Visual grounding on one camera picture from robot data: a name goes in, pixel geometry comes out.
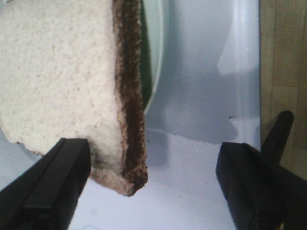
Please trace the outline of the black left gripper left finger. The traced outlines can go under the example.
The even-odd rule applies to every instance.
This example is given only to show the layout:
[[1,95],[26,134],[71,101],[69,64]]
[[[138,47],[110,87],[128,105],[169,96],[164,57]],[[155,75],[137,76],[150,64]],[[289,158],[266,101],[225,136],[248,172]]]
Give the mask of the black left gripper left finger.
[[2,230],[66,230],[91,171],[86,139],[60,139],[0,192]]

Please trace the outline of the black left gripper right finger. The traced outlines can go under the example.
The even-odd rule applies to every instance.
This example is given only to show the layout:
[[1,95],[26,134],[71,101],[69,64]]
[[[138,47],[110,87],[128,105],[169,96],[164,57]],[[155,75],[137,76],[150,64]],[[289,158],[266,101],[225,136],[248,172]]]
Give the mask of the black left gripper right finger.
[[216,176],[238,230],[305,230],[307,182],[280,165],[294,115],[279,113],[257,150],[222,143]]

